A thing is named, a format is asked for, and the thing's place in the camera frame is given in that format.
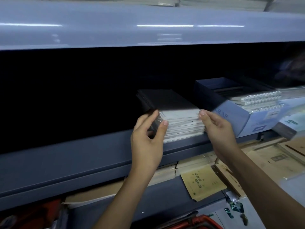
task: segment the blue box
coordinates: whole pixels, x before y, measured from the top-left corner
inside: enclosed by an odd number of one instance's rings
[[[197,80],[194,85],[194,93],[199,103],[198,107],[213,111],[229,121],[236,137],[272,129],[291,108],[289,104],[284,103],[281,108],[249,113],[213,91],[213,89],[237,86],[244,85],[223,77]]]

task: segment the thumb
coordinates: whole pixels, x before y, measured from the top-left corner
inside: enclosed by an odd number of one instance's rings
[[[199,112],[199,117],[207,129],[209,129],[211,126],[214,125],[213,122],[211,121],[211,118],[208,116],[208,114],[204,110],[201,110]]]
[[[158,127],[157,133],[156,133],[155,138],[153,140],[163,143],[167,127],[168,127],[168,121],[162,121],[161,124]]]

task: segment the right hand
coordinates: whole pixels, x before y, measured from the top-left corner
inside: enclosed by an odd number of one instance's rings
[[[199,117],[206,127],[215,154],[222,162],[228,165],[230,157],[241,152],[230,122],[207,110],[201,110]]]

